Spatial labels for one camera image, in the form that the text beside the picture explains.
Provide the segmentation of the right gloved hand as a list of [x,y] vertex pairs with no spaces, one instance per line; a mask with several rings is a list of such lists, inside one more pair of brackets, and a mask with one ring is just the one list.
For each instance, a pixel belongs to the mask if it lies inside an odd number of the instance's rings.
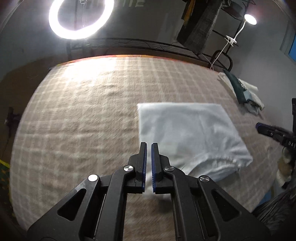
[[295,170],[295,158],[289,152],[288,148],[283,148],[281,157],[277,162],[277,167],[276,181],[282,189],[287,189]]

